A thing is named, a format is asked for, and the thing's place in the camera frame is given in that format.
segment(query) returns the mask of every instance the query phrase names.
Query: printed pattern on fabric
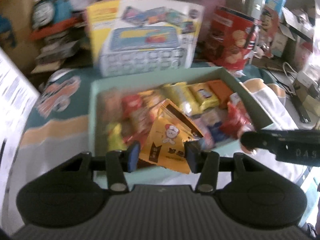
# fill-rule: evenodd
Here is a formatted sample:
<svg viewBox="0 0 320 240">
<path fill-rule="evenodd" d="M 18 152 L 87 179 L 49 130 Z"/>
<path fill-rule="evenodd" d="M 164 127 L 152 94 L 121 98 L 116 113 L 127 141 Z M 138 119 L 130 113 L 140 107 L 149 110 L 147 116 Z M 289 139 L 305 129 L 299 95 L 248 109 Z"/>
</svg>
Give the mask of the printed pattern on fabric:
<svg viewBox="0 0 320 240">
<path fill-rule="evenodd" d="M 50 84 L 36 102 L 39 114 L 47 118 L 52 111 L 64 111 L 70 104 L 70 97 L 79 89 L 80 83 L 80 77 L 73 76 L 61 84 Z"/>
</svg>

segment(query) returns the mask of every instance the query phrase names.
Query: yellow and white box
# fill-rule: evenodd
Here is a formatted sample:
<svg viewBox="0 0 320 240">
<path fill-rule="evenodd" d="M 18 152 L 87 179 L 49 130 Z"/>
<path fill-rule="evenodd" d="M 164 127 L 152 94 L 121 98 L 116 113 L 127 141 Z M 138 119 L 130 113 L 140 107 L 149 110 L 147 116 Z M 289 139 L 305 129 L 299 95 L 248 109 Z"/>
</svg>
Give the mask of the yellow and white box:
<svg viewBox="0 0 320 240">
<path fill-rule="evenodd" d="M 204 8 L 173 0 L 113 0 L 87 8 L 103 76 L 191 66 Z"/>
</svg>

